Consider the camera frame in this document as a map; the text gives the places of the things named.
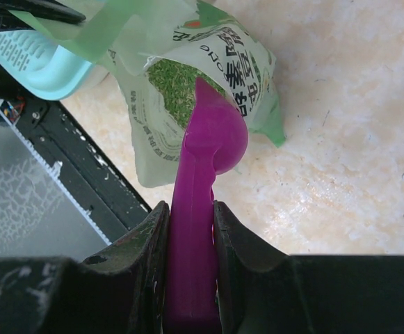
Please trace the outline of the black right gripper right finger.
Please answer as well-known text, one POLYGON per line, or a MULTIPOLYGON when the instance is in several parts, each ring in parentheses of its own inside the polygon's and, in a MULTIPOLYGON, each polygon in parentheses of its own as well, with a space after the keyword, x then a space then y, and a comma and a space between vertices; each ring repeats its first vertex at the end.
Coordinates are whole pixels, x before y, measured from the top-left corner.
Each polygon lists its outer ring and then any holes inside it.
POLYGON ((287 255, 214 212, 224 333, 404 333, 404 255, 287 255))

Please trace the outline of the magenta litter scoop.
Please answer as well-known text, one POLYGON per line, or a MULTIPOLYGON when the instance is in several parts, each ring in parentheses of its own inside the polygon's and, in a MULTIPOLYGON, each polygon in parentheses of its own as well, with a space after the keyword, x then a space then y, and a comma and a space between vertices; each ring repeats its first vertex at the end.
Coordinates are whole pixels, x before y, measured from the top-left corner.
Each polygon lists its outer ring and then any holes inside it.
POLYGON ((170 210, 164 333, 221 332, 212 186, 218 175, 240 162, 247 146, 241 113, 198 77, 170 210))

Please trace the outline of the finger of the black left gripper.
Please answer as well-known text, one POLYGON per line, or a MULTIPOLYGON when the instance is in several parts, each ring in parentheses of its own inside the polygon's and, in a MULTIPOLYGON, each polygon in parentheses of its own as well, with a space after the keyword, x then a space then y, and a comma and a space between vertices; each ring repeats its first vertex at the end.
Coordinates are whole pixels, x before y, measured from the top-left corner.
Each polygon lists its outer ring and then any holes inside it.
POLYGON ((0 18, 17 19, 11 11, 22 11, 34 17, 50 19, 68 24, 79 24, 86 20, 86 16, 57 1, 45 0, 16 0, 0 1, 0 18))

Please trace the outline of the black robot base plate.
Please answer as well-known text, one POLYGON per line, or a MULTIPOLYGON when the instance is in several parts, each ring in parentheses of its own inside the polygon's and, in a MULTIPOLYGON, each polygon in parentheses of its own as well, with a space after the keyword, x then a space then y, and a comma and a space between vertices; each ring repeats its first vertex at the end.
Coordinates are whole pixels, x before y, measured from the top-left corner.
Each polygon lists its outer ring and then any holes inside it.
POLYGON ((151 212, 60 102, 27 99, 16 128, 58 173, 67 194, 110 241, 135 228, 151 212))

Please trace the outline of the green cat litter bag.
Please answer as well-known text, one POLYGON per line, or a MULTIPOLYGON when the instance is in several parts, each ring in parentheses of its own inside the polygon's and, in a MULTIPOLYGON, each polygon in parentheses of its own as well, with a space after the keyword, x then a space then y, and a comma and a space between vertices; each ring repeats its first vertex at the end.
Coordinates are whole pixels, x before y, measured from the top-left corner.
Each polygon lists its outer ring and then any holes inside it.
POLYGON ((81 24, 14 15, 117 80, 128 106, 139 183, 175 180, 195 80, 227 96, 252 133, 285 140, 276 57, 232 15, 205 1, 66 1, 81 24))

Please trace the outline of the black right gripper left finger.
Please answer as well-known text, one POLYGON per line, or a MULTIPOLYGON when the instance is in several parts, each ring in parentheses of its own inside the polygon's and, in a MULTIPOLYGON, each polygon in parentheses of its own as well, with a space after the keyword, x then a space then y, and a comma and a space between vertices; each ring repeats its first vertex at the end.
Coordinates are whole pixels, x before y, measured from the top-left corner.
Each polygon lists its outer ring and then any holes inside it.
POLYGON ((0 257, 0 333, 159 333, 170 209, 82 262, 0 257))

